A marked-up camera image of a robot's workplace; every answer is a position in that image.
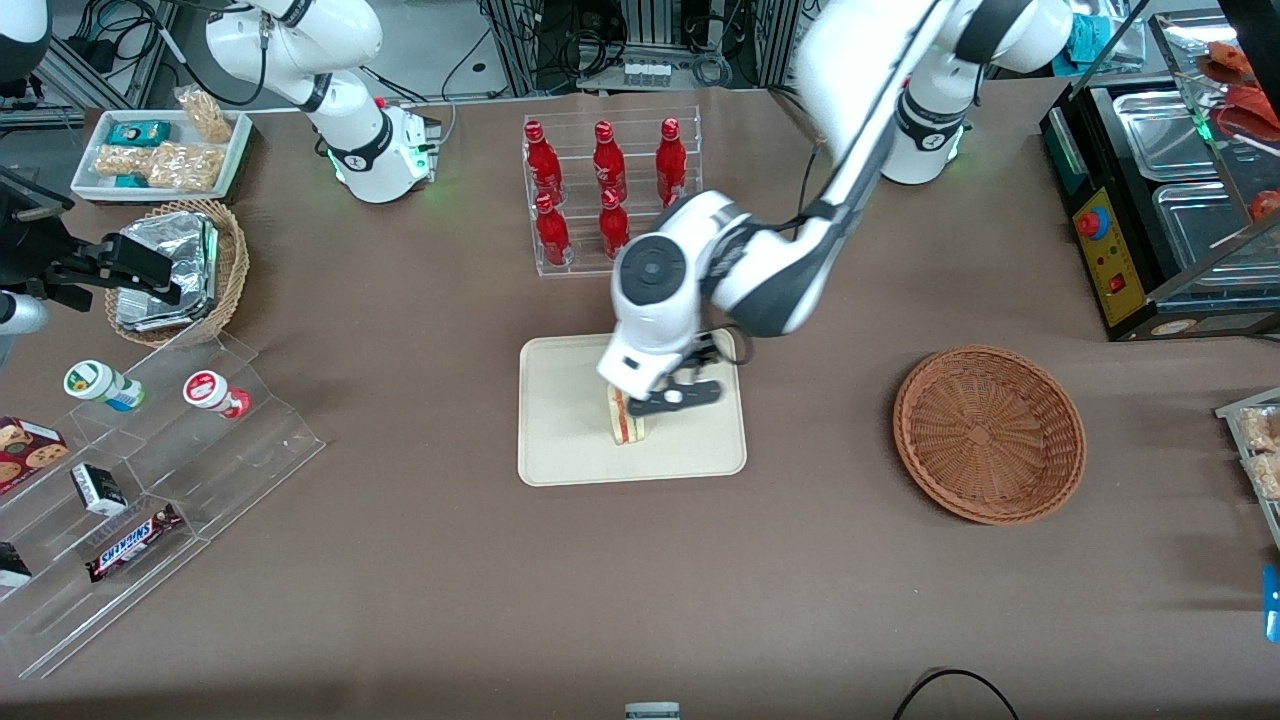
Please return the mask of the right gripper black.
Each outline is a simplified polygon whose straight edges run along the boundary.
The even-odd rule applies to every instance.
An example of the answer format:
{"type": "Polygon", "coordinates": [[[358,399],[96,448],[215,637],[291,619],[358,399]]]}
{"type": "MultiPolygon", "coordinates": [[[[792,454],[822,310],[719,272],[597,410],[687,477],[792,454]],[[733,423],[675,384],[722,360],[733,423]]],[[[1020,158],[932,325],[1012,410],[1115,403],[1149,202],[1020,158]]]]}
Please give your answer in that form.
{"type": "Polygon", "coordinates": [[[61,215],[74,206],[8,167],[1,169],[3,290],[55,304],[90,304],[90,286],[115,288],[116,305],[180,304],[186,288],[172,281],[172,260],[127,234],[105,234],[99,260],[91,245],[74,237],[61,215]]]}

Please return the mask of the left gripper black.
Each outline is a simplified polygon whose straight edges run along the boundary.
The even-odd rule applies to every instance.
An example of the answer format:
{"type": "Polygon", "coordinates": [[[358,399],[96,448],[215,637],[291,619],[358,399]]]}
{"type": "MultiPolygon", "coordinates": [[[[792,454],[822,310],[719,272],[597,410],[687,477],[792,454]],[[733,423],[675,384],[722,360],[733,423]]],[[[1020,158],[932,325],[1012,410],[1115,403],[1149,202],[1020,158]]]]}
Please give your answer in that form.
{"type": "Polygon", "coordinates": [[[692,386],[703,382],[704,370],[723,360],[714,336],[698,336],[680,364],[667,373],[660,387],[692,386]]]}

